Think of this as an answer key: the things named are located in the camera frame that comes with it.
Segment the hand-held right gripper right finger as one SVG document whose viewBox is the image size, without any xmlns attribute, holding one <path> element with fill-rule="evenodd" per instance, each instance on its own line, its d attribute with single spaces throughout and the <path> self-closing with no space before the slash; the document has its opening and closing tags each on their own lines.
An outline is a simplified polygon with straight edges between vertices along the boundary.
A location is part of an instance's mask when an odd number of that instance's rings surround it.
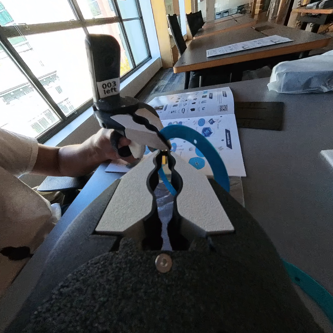
<svg viewBox="0 0 333 333">
<path fill-rule="evenodd" d="M 173 250 L 187 250 L 195 238 L 235 231 L 209 179 L 177 154 L 168 155 L 176 190 L 168 236 Z"/>
</svg>

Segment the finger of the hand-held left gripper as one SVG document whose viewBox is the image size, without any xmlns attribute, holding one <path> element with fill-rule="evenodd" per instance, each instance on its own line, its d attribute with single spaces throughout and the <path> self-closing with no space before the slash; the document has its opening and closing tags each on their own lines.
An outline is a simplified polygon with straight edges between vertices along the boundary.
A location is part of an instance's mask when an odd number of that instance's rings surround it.
<svg viewBox="0 0 333 333">
<path fill-rule="evenodd" d="M 164 128 L 160 118 L 147 108 L 140 108 L 135 111 L 135 123 L 138 124 L 143 143 L 149 147 L 170 147 L 169 140 L 166 140 L 160 131 Z"/>
<path fill-rule="evenodd" d="M 169 142 L 145 117 L 117 114 L 110 118 L 124 127 L 125 137 L 132 142 L 158 150 L 170 150 Z"/>
</svg>

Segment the blue metal ring plate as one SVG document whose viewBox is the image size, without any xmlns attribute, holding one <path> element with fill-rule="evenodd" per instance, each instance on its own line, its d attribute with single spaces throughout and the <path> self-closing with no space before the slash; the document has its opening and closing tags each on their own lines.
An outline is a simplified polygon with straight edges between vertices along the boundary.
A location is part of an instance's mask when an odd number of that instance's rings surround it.
<svg viewBox="0 0 333 333">
<path fill-rule="evenodd" d="M 321 310 L 326 314 L 330 322 L 333 322 L 333 296 L 316 280 L 297 266 L 281 259 L 284 267 L 293 283 L 298 285 L 310 298 L 312 298 Z"/>
<path fill-rule="evenodd" d="M 229 176 L 227 173 L 227 169 L 225 167 L 224 162 L 222 161 L 222 158 L 219 156 L 218 152 L 214 148 L 214 146 L 200 133 L 195 131 L 194 129 L 186 126 L 181 125 L 170 125 L 165 128 L 163 128 L 161 131 L 157 132 L 158 136 L 161 139 L 164 139 L 167 141 L 171 138 L 180 138 L 185 141 L 188 141 L 189 143 L 193 144 L 200 152 L 203 153 L 204 157 L 206 158 L 207 162 L 210 164 L 211 170 L 213 172 L 214 180 L 217 182 L 220 187 L 222 187 L 227 193 L 230 193 L 230 182 L 229 182 Z M 172 174 L 180 177 L 180 174 L 178 171 L 174 169 L 176 166 L 176 155 L 171 155 L 168 153 L 169 158 L 173 158 L 173 162 L 169 163 L 169 169 L 172 171 Z M 172 181 L 171 183 L 168 181 L 162 166 L 158 170 L 158 174 L 163 181 L 166 189 L 170 192 L 172 196 L 178 195 L 182 189 L 182 180 L 180 177 L 179 183 L 180 185 L 177 188 L 177 182 Z"/>
</svg>

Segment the person's left forearm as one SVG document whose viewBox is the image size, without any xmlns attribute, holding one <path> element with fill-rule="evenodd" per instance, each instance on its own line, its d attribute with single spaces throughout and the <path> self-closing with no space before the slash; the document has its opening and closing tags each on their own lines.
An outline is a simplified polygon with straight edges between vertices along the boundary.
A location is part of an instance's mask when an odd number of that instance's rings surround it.
<svg viewBox="0 0 333 333">
<path fill-rule="evenodd" d="M 36 162 L 30 173 L 42 176 L 65 176 L 62 170 L 61 161 L 60 147 L 49 147 L 43 144 L 38 144 Z"/>
</svg>

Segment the grey desk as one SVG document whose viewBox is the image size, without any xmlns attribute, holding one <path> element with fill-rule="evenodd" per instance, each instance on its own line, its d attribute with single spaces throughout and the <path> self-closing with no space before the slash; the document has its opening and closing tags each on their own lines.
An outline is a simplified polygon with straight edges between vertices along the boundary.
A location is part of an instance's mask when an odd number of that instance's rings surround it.
<svg viewBox="0 0 333 333">
<path fill-rule="evenodd" d="M 94 234 L 120 185 L 100 166 L 1 300 L 7 332 L 317 332 L 293 284 L 332 295 L 332 92 L 279 94 L 269 79 L 229 84 L 237 102 L 283 102 L 282 131 L 239 129 L 245 208 L 219 198 L 236 232 L 198 250 L 142 251 Z"/>
</svg>

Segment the person's left hand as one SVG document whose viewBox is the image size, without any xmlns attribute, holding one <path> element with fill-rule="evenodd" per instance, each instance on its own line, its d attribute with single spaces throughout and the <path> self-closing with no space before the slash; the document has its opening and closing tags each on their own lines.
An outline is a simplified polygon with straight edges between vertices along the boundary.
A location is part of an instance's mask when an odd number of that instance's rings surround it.
<svg viewBox="0 0 333 333">
<path fill-rule="evenodd" d="M 92 172 L 101 163 L 122 159 L 133 163 L 131 155 L 120 157 L 111 145 L 111 139 L 117 132 L 112 129 L 101 129 L 82 144 L 59 148 L 56 158 L 56 176 L 79 177 Z"/>
</svg>

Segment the clear plastic bag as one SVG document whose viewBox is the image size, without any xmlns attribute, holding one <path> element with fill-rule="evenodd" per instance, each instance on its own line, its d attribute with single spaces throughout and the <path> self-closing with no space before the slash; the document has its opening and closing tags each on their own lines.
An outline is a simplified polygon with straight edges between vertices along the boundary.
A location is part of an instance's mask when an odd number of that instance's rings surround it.
<svg viewBox="0 0 333 333">
<path fill-rule="evenodd" d="M 234 199 L 236 199 L 242 206 L 245 206 L 241 177 L 229 177 L 229 182 L 230 195 Z M 168 236 L 168 224 L 173 214 L 173 196 L 166 188 L 165 184 L 161 179 L 159 179 L 159 184 L 154 190 L 154 194 L 156 196 L 158 216 L 162 224 L 161 237 L 163 239 L 163 244 L 161 249 L 171 251 L 172 246 L 170 244 Z"/>
</svg>

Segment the large black-framed window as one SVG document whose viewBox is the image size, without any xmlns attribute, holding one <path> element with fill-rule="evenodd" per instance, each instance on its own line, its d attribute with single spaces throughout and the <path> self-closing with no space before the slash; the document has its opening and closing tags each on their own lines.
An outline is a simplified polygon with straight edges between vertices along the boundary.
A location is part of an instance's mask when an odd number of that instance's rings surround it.
<svg viewBox="0 0 333 333">
<path fill-rule="evenodd" d="M 2 130 L 38 138 L 92 99 L 86 33 L 120 45 L 120 82 L 151 59 L 139 1 L 1 1 L 3 38 L 31 71 L 52 104 L 1 44 Z"/>
</svg>

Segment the white instruction booklet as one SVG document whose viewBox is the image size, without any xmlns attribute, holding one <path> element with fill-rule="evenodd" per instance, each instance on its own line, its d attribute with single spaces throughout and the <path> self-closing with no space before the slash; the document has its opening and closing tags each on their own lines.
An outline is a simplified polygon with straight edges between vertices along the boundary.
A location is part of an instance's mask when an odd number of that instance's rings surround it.
<svg viewBox="0 0 333 333">
<path fill-rule="evenodd" d="M 230 177 L 245 177 L 230 87 L 155 96 L 148 104 L 164 127 L 182 125 L 196 130 L 219 153 Z"/>
</svg>

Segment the black mesh chair seat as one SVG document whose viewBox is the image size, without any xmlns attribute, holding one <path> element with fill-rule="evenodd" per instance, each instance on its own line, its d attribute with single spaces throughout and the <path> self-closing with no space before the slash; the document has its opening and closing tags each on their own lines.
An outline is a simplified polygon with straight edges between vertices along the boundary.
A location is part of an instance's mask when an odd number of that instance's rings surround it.
<svg viewBox="0 0 333 333">
<path fill-rule="evenodd" d="M 38 186 L 37 191 L 53 192 L 53 191 L 70 191 L 82 189 L 88 182 L 89 177 L 53 177 L 48 176 Z"/>
</svg>

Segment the black chair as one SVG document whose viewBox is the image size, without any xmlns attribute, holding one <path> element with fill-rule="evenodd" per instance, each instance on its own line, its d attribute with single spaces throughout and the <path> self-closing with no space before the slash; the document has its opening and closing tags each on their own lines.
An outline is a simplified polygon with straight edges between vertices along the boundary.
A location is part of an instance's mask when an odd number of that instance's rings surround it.
<svg viewBox="0 0 333 333">
<path fill-rule="evenodd" d="M 192 38 L 194 38 L 194 36 L 198 32 L 198 30 L 200 30 L 204 25 L 202 11 L 199 10 L 198 12 L 195 12 L 195 13 L 191 12 L 191 13 L 185 14 L 185 15 L 186 15 L 186 22 L 189 26 L 191 36 L 192 36 Z"/>
<path fill-rule="evenodd" d="M 185 52 L 187 46 L 186 46 L 186 42 L 185 42 L 184 37 L 181 32 L 181 28 L 180 28 L 180 25 L 179 25 L 179 22 L 177 19 L 177 15 L 176 14 L 174 14 L 174 15 L 167 14 L 166 17 L 168 20 L 168 24 L 169 24 L 174 42 L 178 49 L 178 52 L 180 55 L 182 55 Z"/>
</svg>

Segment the narrow wooden table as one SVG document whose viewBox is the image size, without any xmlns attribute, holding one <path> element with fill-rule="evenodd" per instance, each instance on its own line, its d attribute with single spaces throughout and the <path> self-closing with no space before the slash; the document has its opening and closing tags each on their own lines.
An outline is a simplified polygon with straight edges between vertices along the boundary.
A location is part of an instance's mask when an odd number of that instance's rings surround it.
<svg viewBox="0 0 333 333">
<path fill-rule="evenodd" d="M 241 28 L 252 27 L 256 25 L 258 19 L 254 19 L 249 15 L 228 16 L 223 19 L 206 22 L 202 28 L 194 35 L 193 39 L 201 39 L 213 36 L 223 32 L 238 30 Z"/>
</svg>

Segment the printed paper sheet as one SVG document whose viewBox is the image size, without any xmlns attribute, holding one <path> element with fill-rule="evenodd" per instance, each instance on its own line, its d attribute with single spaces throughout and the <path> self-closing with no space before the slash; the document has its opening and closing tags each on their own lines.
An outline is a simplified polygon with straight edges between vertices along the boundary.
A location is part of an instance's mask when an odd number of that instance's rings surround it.
<svg viewBox="0 0 333 333">
<path fill-rule="evenodd" d="M 249 41 L 221 46 L 218 48 L 208 49 L 208 50 L 206 50 L 206 56 L 208 58 L 210 58 L 210 57 L 214 57 L 214 56 L 241 52 L 241 51 L 246 51 L 246 50 L 250 50 L 250 49 L 271 46 L 271 45 L 275 45 L 275 44 L 288 43 L 288 42 L 292 42 L 292 41 L 294 41 L 294 40 L 289 39 L 287 37 L 282 37 L 279 35 L 266 36 L 266 37 L 259 38 L 259 39 L 253 39 L 253 40 L 249 40 Z"/>
</svg>

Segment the white foam-wrapped package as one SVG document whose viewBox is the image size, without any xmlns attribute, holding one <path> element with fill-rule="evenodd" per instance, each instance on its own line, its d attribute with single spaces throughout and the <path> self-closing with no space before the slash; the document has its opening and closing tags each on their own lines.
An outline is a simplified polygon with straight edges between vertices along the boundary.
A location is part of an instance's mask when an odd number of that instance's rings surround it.
<svg viewBox="0 0 333 333">
<path fill-rule="evenodd" d="M 285 94 L 326 93 L 333 90 L 333 51 L 273 67 L 269 91 Z"/>
</svg>

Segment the large wooden table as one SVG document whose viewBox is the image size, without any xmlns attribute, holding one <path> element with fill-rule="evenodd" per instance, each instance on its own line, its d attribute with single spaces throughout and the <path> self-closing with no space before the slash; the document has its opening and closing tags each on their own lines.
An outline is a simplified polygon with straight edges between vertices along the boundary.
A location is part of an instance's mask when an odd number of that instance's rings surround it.
<svg viewBox="0 0 333 333">
<path fill-rule="evenodd" d="M 254 39 L 278 35 L 291 39 L 290 42 L 207 57 L 206 51 L 227 45 L 249 42 Z M 204 87 L 238 82 L 245 70 L 256 70 L 264 66 L 272 68 L 285 60 L 296 60 L 304 53 L 323 48 L 331 37 L 281 25 L 259 24 L 237 30 L 217 33 L 194 39 L 173 67 L 176 74 L 192 72 L 194 83 L 189 87 Z"/>
</svg>

